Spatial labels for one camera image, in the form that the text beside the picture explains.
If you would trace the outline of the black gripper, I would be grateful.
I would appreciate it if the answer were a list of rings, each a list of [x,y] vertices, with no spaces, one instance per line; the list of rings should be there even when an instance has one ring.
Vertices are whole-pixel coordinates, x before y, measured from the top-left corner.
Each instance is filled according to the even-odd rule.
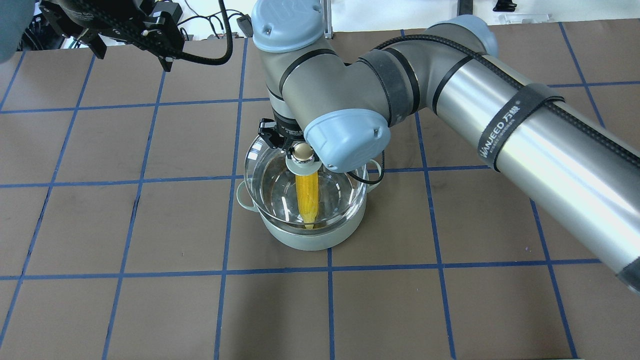
[[[290,150],[295,143],[305,142],[304,132],[292,118],[261,118],[258,135],[272,149]]]

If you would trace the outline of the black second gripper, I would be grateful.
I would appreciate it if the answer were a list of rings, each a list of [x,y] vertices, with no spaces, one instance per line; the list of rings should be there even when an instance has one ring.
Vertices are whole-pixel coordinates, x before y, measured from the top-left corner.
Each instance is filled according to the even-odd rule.
[[[110,38],[151,52],[169,73],[171,51],[185,45],[178,28],[183,11],[173,1],[41,0],[39,9],[57,34],[84,44],[100,60],[106,54],[103,38]]]

